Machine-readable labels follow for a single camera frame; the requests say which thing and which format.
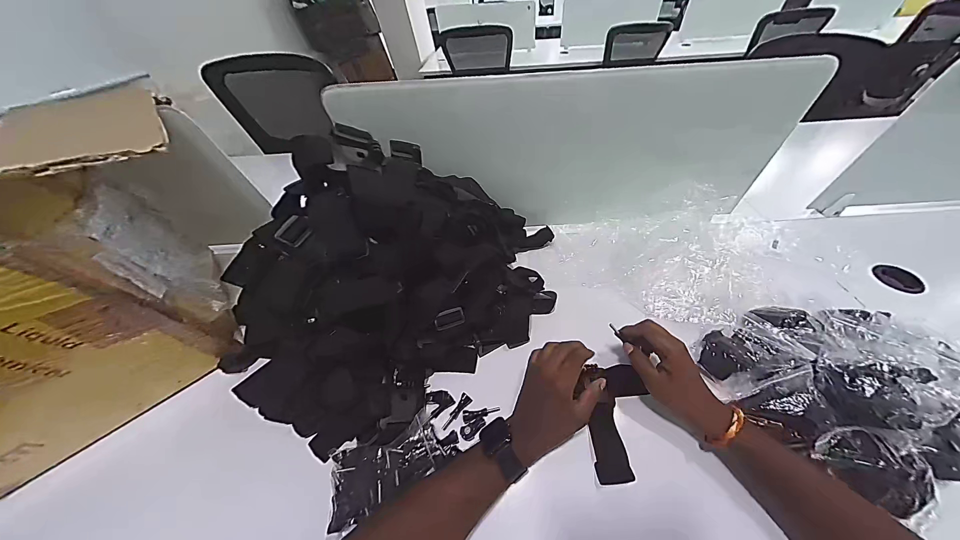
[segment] left hand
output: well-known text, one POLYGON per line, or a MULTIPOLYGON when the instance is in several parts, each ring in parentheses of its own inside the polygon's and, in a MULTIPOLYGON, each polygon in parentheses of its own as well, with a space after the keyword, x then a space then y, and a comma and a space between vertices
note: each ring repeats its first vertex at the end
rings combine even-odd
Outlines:
POLYGON ((508 421, 516 456, 530 467, 589 421, 607 384, 598 379, 577 400, 573 389, 593 351, 579 341, 547 343, 530 355, 514 415, 508 421))

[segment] right hand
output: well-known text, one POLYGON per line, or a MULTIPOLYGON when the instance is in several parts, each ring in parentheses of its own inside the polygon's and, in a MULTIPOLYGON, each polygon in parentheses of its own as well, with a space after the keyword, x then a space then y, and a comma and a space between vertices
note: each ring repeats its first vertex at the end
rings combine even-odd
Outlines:
POLYGON ((718 438, 727 432, 733 419, 732 409, 707 388, 683 341, 649 319, 620 329, 620 334, 628 341, 623 350, 654 399, 707 438, 718 438), (630 342, 649 344, 660 363, 655 366, 650 356, 630 342))

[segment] cardboard flap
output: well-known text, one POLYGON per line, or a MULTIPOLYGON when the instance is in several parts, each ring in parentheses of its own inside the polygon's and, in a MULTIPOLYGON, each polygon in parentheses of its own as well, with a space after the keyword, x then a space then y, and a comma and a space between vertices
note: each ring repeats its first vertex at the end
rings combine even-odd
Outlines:
POLYGON ((56 174, 162 150, 167 134, 132 84, 0 116, 0 177, 56 174))

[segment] plastic wrap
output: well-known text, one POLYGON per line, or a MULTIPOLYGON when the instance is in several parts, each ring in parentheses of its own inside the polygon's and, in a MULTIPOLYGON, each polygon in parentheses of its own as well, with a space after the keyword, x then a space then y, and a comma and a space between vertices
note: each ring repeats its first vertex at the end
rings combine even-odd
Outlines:
POLYGON ((358 446, 331 456, 333 505, 327 539, 348 535, 382 504, 445 466, 460 451, 444 447, 421 411, 392 444, 358 446))
POLYGON ((87 182, 73 205, 43 230, 3 238, 5 257, 28 271, 31 264, 56 268, 69 281, 123 290, 187 322, 207 325, 228 310, 210 250, 144 200, 87 182))
POLYGON ((934 502, 930 466, 882 431, 832 430, 817 440, 811 457, 826 463, 832 475, 894 517, 907 519, 934 502))
MULTIPOLYGON (((781 225, 716 215, 729 199, 694 185, 657 214, 556 227, 530 264, 549 268, 551 283, 610 288, 649 317, 704 329, 731 328, 757 306, 859 306, 835 275, 790 260, 797 241, 781 225)), ((842 275, 849 266, 831 270, 842 275)))
POLYGON ((749 419, 921 530, 960 479, 956 347, 885 312, 761 307, 708 332, 701 368, 749 419))

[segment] smartwatch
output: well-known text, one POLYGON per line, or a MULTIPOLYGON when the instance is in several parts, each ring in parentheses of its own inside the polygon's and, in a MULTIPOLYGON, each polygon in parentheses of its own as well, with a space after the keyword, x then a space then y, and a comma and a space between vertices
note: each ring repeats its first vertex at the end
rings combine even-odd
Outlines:
POLYGON ((480 446, 486 457, 491 457, 500 467, 503 478, 510 484, 516 483, 527 474, 527 468, 520 463, 514 447, 510 444, 513 437, 510 435, 510 425, 503 417, 499 417, 480 431, 480 446))

